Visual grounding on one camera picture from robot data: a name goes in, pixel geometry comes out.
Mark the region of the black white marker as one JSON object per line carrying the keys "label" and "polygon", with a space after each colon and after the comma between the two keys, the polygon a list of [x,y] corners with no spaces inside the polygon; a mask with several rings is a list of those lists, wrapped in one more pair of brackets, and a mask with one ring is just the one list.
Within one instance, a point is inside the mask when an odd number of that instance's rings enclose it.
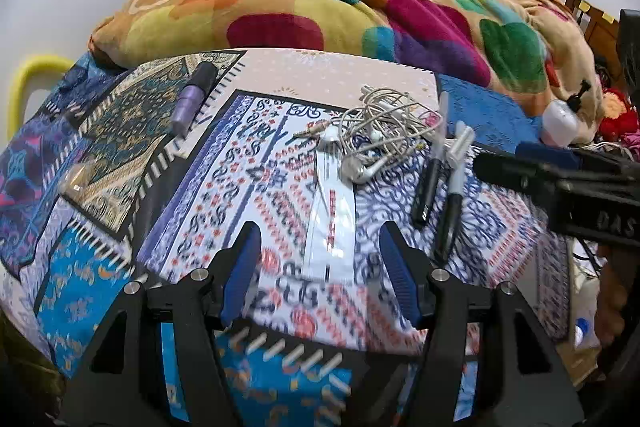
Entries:
{"label": "black white marker", "polygon": [[436,263],[441,267],[448,263],[460,230],[466,154],[475,140],[475,131],[462,120],[457,121],[454,134],[456,139],[451,143],[446,156],[450,167],[447,197],[440,213],[433,248]]}

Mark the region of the white plastic wrapper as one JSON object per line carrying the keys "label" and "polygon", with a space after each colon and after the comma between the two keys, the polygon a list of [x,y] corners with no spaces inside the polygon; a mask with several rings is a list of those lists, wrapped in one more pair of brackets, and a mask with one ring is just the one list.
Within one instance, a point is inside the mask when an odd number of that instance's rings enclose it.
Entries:
{"label": "white plastic wrapper", "polygon": [[306,279],[350,285],[354,281],[356,211],[352,181],[341,174],[335,143],[316,150],[314,201],[307,225],[302,274]]}

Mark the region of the white earphones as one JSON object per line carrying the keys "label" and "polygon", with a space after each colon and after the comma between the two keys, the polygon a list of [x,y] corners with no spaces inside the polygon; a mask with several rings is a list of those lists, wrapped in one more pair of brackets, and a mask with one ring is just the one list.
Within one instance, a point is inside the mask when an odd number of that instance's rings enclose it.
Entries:
{"label": "white earphones", "polygon": [[364,84],[360,93],[357,106],[294,134],[335,153],[341,176],[352,183],[365,184],[408,160],[446,127],[445,109],[428,107],[408,92]]}

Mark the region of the purple black marker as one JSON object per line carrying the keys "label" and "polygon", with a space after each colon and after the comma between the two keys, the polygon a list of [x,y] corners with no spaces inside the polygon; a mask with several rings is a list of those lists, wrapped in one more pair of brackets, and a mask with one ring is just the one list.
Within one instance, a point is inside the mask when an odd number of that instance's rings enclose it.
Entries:
{"label": "purple black marker", "polygon": [[170,118],[170,132],[173,136],[185,138],[204,101],[212,91],[218,75],[218,68],[212,62],[201,62],[180,91],[176,106]]}

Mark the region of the black grey marker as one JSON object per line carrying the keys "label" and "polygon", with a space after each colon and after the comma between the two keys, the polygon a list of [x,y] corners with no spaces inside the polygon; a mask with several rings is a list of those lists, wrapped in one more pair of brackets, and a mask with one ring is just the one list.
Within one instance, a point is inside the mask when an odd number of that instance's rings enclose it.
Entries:
{"label": "black grey marker", "polygon": [[410,211],[412,225],[417,229],[426,227],[430,220],[435,196],[437,193],[438,180],[442,164],[444,163],[445,140],[448,127],[449,93],[442,91],[439,95],[440,123],[435,129],[434,138],[428,156],[420,173],[416,194]]}

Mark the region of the white pump bottle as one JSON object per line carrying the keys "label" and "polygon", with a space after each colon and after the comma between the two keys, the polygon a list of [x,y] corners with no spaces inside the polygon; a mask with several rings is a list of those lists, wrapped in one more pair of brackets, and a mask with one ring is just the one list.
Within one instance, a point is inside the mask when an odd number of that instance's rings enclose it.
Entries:
{"label": "white pump bottle", "polygon": [[578,135],[578,110],[582,107],[582,97],[589,92],[591,84],[582,80],[580,89],[566,101],[550,103],[541,116],[541,142],[553,147],[567,147]]}

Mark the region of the colourful fleece blanket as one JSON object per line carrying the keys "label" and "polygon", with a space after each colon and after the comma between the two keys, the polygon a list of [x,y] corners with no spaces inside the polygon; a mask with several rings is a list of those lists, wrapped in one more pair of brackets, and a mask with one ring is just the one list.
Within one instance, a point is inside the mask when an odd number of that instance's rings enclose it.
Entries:
{"label": "colourful fleece blanket", "polygon": [[126,68],[229,48],[352,54],[469,81],[529,116],[578,95],[580,143],[604,116],[593,53],[560,0],[128,0],[88,47]]}

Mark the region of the brown wooden headboard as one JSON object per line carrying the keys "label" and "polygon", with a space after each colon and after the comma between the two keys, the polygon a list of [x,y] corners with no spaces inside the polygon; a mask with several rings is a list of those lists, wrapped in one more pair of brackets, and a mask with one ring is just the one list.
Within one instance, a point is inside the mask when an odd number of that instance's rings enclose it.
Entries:
{"label": "brown wooden headboard", "polygon": [[605,13],[586,0],[565,0],[565,5],[582,30],[597,68],[605,70],[609,83],[616,83],[623,75],[622,65],[617,56],[620,23],[613,15]]}

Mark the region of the patterned patchwork bed sheet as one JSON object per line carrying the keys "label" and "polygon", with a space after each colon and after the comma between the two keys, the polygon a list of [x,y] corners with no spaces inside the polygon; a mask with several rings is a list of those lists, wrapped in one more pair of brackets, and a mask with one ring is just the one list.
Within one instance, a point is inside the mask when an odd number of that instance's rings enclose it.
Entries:
{"label": "patterned patchwork bed sheet", "polygon": [[[170,132],[201,62],[218,75],[185,138]],[[303,277],[315,139],[360,88],[449,93],[430,220],[410,211],[432,141],[352,183],[350,285]],[[460,230],[433,255],[462,120]],[[367,58],[301,50],[175,56],[126,72],[78,61],[1,154],[1,421],[7,426],[573,426],[584,414],[556,345],[570,339],[570,241],[522,195],[477,179],[538,124],[504,95]],[[78,199],[58,193],[94,160]],[[262,233],[241,315],[220,321],[230,248]],[[401,315],[380,254],[412,248],[422,320]]]}

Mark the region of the small clear plastic piece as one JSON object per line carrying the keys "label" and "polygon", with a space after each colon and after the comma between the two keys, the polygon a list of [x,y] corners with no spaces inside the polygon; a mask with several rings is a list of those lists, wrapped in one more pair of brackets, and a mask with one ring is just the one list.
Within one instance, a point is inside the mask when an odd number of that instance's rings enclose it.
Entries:
{"label": "small clear plastic piece", "polygon": [[94,168],[96,168],[94,160],[79,161],[70,166],[58,182],[58,193],[78,199],[89,185]]}

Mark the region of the yellow curved tube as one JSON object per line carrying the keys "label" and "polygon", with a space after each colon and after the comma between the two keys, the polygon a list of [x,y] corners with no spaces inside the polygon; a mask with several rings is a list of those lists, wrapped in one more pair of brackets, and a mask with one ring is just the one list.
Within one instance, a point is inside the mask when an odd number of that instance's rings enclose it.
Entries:
{"label": "yellow curved tube", "polygon": [[29,57],[17,69],[10,84],[6,110],[6,139],[11,140],[22,124],[23,103],[27,100],[30,82],[42,75],[64,75],[74,62],[55,54]]}

